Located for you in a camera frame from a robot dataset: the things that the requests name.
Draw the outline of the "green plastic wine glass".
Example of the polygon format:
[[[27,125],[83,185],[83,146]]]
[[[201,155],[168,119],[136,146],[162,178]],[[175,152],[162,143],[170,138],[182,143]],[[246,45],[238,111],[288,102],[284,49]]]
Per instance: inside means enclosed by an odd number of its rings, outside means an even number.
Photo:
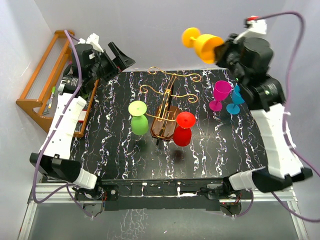
[[[128,112],[131,118],[131,130],[135,135],[142,136],[149,130],[149,122],[145,113],[147,105],[140,100],[133,101],[128,106]]]

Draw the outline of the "orange plastic wine glass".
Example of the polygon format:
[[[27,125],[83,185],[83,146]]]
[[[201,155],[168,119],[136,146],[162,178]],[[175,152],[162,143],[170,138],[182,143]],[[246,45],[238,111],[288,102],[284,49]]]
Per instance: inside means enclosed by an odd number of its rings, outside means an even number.
[[[181,36],[182,44],[192,48],[195,54],[206,64],[216,62],[215,48],[224,44],[224,40],[212,34],[201,34],[196,27],[187,28]]]

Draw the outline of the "magenta plastic wine glass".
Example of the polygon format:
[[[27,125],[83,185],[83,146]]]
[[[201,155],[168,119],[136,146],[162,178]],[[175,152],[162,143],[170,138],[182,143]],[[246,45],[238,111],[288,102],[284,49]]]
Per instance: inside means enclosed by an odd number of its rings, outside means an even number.
[[[213,89],[214,100],[209,103],[209,108],[214,112],[220,111],[222,109],[222,101],[229,96],[231,90],[232,86],[229,82],[224,80],[217,81]]]

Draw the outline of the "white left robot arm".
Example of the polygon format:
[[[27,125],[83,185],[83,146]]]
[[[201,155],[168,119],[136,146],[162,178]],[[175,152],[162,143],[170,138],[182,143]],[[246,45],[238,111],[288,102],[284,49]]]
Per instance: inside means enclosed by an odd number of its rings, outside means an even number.
[[[108,47],[114,59],[105,50],[98,51],[93,43],[74,46],[76,52],[72,53],[71,63],[63,71],[46,141],[38,153],[33,152],[29,157],[36,173],[86,189],[86,194],[93,200],[103,195],[104,188],[97,183],[96,175],[84,170],[78,161],[70,160],[74,132],[96,80],[111,80],[135,64],[114,42],[111,41]]]

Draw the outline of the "blue plastic wine glass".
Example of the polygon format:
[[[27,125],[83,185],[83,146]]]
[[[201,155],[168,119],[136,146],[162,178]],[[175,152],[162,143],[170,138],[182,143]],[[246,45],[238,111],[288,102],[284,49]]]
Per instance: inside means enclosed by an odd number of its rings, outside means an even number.
[[[240,105],[245,102],[240,93],[240,86],[237,84],[231,94],[232,103],[226,106],[226,110],[231,115],[237,115],[240,112]]]

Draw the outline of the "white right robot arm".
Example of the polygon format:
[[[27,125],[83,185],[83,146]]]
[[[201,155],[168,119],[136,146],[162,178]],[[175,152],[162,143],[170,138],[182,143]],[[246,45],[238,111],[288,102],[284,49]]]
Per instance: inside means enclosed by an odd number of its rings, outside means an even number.
[[[224,177],[223,194],[233,199],[244,189],[276,192],[311,178],[313,170],[304,167],[293,152],[282,85],[268,74],[273,57],[270,43],[261,37],[232,33],[214,48],[214,53],[217,65],[227,68],[235,77],[240,95],[258,126],[267,157],[267,166]]]

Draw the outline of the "red plastic wine glass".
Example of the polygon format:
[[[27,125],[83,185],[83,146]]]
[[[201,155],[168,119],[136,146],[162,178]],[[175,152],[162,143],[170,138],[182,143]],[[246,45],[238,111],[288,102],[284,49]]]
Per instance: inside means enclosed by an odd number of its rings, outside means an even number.
[[[173,141],[179,147],[186,147],[191,142],[191,128],[196,124],[196,117],[192,113],[184,111],[177,115],[176,123],[178,126],[174,131]]]

